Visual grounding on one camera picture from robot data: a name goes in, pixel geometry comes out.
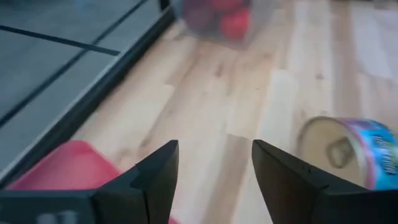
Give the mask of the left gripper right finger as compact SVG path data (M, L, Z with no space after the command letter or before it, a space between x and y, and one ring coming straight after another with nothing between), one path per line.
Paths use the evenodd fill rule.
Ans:
M397 224L396 190L365 189L258 139L252 162L273 223Z

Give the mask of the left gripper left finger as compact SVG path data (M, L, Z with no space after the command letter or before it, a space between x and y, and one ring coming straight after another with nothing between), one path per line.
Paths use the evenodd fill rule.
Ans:
M177 177L176 140L125 172L68 141L1 191L1 223L171 223Z

